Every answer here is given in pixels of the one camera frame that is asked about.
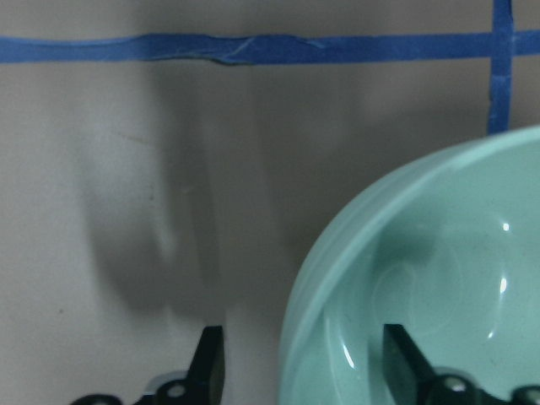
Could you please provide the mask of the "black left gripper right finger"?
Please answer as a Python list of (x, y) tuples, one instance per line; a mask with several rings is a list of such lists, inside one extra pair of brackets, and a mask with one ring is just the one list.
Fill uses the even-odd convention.
[(538, 404), (539, 386), (520, 386), (498, 398), (464, 374), (436, 369), (401, 324), (383, 327), (382, 369), (396, 404)]

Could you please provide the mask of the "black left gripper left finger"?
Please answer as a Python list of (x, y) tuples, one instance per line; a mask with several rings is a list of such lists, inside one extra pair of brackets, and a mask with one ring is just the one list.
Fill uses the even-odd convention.
[(224, 330), (204, 327), (188, 370), (154, 377), (137, 404), (220, 404), (224, 389)]

